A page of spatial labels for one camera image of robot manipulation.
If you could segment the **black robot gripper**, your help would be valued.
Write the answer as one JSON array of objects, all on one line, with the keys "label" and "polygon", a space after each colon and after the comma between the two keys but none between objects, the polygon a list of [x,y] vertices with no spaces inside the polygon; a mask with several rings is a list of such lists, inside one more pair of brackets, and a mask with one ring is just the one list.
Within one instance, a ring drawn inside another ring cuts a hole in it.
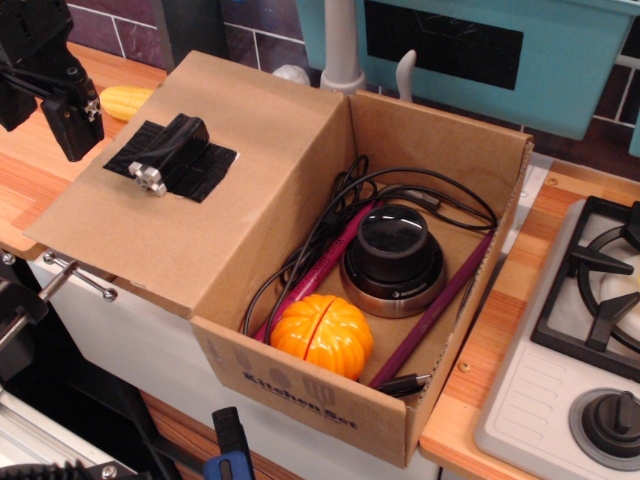
[{"label": "black robot gripper", "polygon": [[104,139],[99,95],[68,49],[64,1],[1,3],[1,126],[12,131],[41,108],[66,158],[80,161]]}]

